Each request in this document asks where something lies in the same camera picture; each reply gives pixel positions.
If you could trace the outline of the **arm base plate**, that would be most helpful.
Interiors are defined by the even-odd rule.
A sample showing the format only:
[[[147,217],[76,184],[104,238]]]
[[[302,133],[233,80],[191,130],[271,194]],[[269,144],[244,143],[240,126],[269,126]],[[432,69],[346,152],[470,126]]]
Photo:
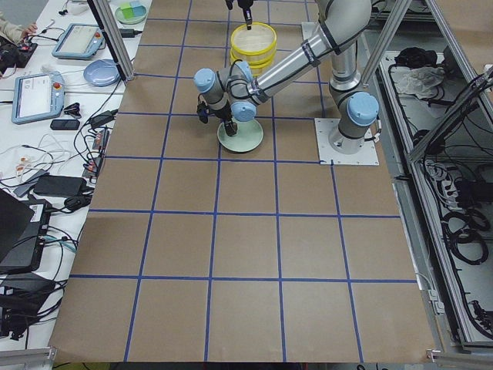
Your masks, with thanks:
[[[363,138],[348,139],[339,131],[340,119],[314,120],[319,163],[335,166],[378,166],[375,139],[368,129]]]
[[[314,44],[320,39],[318,22],[302,22],[301,30],[303,43]]]

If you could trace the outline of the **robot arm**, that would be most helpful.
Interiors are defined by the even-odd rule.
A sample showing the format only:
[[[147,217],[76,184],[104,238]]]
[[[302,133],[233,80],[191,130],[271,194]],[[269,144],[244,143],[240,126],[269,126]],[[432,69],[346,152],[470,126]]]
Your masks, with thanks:
[[[214,71],[200,69],[193,81],[199,92],[197,115],[203,123],[221,120],[217,137],[228,150],[244,153],[260,145],[263,128],[257,107],[331,55],[347,51],[371,20],[370,1],[319,1],[319,23],[301,46],[274,67],[253,75],[246,60]]]

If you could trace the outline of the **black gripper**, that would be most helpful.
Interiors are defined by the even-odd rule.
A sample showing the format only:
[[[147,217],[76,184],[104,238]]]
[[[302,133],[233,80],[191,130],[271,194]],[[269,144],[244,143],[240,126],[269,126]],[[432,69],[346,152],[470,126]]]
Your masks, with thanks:
[[[225,3],[229,10],[233,9],[234,0],[225,0]],[[236,3],[243,10],[243,17],[245,20],[246,29],[251,30],[253,24],[253,17],[250,8],[253,6],[254,0],[236,0]]]
[[[196,113],[202,123],[208,123],[210,115],[220,118],[225,124],[227,136],[237,134],[237,124],[232,120],[230,103],[224,94],[221,96],[218,94],[199,94]]]

